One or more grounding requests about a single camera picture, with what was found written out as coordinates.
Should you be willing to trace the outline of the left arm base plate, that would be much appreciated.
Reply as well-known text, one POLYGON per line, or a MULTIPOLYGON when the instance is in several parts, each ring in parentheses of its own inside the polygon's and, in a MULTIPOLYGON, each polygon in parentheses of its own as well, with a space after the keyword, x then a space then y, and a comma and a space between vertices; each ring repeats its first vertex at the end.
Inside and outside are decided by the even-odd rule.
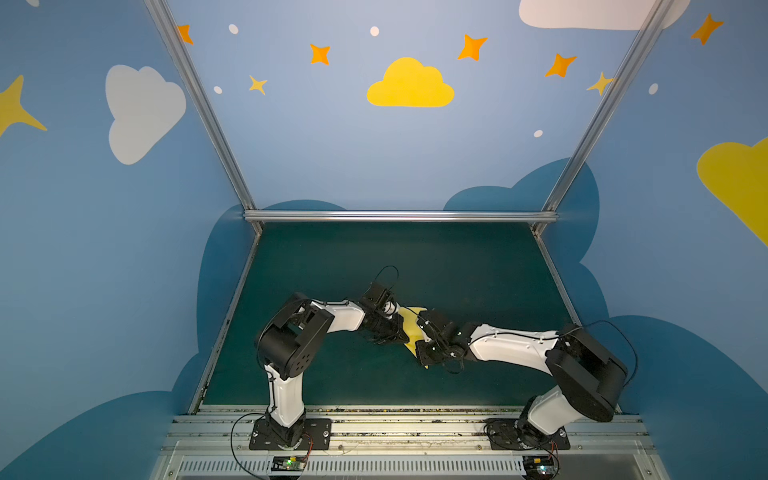
POLYGON ((255 422, 248 448, 267 450, 327 450, 332 421, 329 418, 299 419, 291 427, 279 425, 272 417, 255 422))

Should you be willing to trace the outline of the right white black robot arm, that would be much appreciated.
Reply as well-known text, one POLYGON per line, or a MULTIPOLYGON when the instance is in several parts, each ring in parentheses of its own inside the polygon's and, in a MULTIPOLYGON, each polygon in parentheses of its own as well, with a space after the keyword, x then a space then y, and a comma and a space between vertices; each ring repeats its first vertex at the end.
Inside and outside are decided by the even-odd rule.
POLYGON ((628 369, 583 327, 529 332, 488 324, 456 326, 429 319, 415 321, 413 341, 419 363, 428 367, 451 361, 503 362, 550 375, 555 386, 528 400, 512 425, 493 427, 489 438, 502 449, 544 450, 568 443, 565 427, 587 418, 613 420, 628 369))

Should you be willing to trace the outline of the yellow square paper sheet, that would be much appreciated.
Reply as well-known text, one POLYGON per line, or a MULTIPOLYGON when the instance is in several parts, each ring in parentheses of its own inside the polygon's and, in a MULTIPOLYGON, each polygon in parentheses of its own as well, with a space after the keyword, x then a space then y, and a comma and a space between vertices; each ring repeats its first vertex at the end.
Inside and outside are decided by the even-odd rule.
POLYGON ((417 323, 418 314, 424 311, 425 307, 400 306, 398 309, 398 313, 403 317, 403 330, 408 337, 405 346, 415 358, 418 358, 416 344, 419 341, 426 342, 424 332, 417 323))

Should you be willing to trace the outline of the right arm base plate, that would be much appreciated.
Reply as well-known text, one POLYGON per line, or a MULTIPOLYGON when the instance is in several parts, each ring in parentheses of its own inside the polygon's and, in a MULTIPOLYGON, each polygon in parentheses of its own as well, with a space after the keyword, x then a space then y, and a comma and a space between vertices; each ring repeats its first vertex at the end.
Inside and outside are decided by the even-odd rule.
POLYGON ((525 422, 513 418, 489 419, 483 434, 494 450, 549 450, 567 451, 571 444, 563 427, 554 434, 543 434, 525 422))

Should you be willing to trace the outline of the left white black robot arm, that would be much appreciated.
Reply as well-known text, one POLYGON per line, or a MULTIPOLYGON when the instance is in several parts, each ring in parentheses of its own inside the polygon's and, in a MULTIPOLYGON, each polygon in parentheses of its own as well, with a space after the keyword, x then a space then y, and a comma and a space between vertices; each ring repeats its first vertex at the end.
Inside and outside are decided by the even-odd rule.
POLYGON ((270 395, 265 418, 279 447, 297 447, 304 437, 303 374, 326 336, 355 331, 368 332, 378 345, 409 342, 403 316, 389 293, 382 300, 324 302, 296 292, 257 337, 254 346, 270 395))

